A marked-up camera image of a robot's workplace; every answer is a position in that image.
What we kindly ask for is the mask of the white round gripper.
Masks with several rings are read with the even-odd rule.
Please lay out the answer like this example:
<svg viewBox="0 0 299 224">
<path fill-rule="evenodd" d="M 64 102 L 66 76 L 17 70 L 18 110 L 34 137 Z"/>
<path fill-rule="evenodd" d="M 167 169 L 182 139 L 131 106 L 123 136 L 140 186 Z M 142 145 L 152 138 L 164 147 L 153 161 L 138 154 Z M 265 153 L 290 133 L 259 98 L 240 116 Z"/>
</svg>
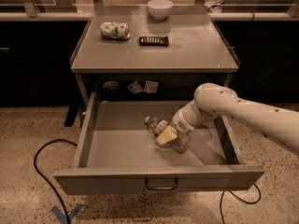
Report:
<svg viewBox="0 0 299 224">
<path fill-rule="evenodd" d="M 182 109 L 174 115 L 172 122 L 180 133 L 190 133 L 194 130 L 194 127 L 184 118 Z M 176 129 L 171 126 L 165 128 L 156 138 L 156 143 L 160 146 L 164 146 L 175 140 L 178 137 Z"/>
</svg>

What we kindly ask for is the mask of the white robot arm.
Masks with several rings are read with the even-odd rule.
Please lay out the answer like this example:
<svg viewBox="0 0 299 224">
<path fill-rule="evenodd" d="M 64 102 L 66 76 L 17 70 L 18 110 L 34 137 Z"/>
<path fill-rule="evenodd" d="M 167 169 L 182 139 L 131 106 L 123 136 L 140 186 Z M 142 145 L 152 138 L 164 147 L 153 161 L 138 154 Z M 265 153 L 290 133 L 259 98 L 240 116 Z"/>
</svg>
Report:
<svg viewBox="0 0 299 224">
<path fill-rule="evenodd" d="M 298 112 L 242 99 L 235 91 L 214 83 L 204 83 L 195 90 L 193 99 L 174 115 L 172 123 L 158 128 L 156 142 L 163 146 L 221 116 L 231 117 L 299 155 Z"/>
</svg>

